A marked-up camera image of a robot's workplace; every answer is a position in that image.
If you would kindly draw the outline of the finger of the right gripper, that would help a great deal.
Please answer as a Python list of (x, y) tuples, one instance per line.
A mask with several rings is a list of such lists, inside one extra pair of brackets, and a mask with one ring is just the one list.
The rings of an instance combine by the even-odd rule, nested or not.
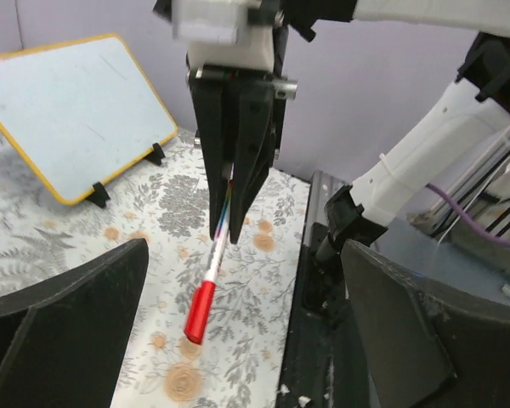
[(207, 176), (209, 231), (210, 236), (215, 238), (228, 188), (228, 178), (224, 176), (223, 86), (194, 79), (190, 82), (190, 93)]
[(250, 82), (239, 93), (229, 239), (238, 242), (244, 218), (261, 190), (281, 146), (286, 101), (271, 82)]

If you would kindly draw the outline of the red capped whiteboard marker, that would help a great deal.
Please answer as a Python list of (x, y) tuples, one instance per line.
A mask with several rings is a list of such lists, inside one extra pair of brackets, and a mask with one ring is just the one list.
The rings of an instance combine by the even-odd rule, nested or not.
[(216, 290), (216, 280), (230, 234), (230, 199), (234, 170), (230, 171), (222, 212), (218, 219), (213, 244), (201, 284), (195, 289), (184, 325), (184, 335), (193, 344), (202, 345)]

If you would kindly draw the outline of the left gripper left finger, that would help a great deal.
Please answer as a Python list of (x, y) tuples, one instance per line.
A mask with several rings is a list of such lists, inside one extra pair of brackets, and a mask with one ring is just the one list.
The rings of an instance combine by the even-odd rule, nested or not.
[(0, 297), (0, 407), (110, 406), (148, 263), (134, 239)]

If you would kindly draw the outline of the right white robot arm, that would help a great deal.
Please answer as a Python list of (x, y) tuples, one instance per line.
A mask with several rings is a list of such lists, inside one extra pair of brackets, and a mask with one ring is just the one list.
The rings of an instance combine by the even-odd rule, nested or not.
[(188, 84), (209, 188), (210, 235), (239, 239), (280, 147), (288, 32), (314, 24), (401, 21), (475, 30), (457, 77), (430, 112), (349, 186), (347, 223), (331, 238), (370, 245), (457, 157), (510, 125), (510, 1), (175, 1), (167, 17), (188, 43)]

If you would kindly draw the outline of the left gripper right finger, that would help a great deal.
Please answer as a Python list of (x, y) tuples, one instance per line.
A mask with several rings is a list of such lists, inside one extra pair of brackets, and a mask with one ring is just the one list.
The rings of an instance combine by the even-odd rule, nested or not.
[(510, 305), (420, 275), (356, 241), (341, 256), (382, 407), (510, 407)]

